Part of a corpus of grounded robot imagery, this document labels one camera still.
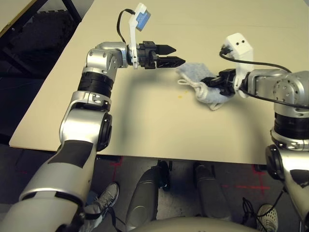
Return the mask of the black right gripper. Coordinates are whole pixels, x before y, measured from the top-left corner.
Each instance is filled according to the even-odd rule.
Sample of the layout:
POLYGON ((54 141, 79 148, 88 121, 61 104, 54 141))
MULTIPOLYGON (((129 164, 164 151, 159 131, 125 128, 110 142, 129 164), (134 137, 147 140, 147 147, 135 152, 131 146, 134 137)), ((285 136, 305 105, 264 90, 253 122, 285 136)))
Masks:
POLYGON ((220 94, 223 96, 233 96, 235 94, 233 86, 235 77, 236 69, 225 69, 219 72, 219 77, 205 77, 201 82, 208 87, 219 88, 220 94))

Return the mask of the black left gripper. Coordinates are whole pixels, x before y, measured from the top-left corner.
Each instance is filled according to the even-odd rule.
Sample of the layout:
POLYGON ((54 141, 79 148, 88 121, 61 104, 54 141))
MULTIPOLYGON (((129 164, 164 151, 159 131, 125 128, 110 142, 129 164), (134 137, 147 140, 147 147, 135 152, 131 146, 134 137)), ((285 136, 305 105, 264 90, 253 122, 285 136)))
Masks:
POLYGON ((176 49, 166 44, 155 44, 153 41, 143 41, 139 44, 138 62, 144 69, 177 68, 185 63, 185 60, 176 56, 159 57, 176 52, 176 49))

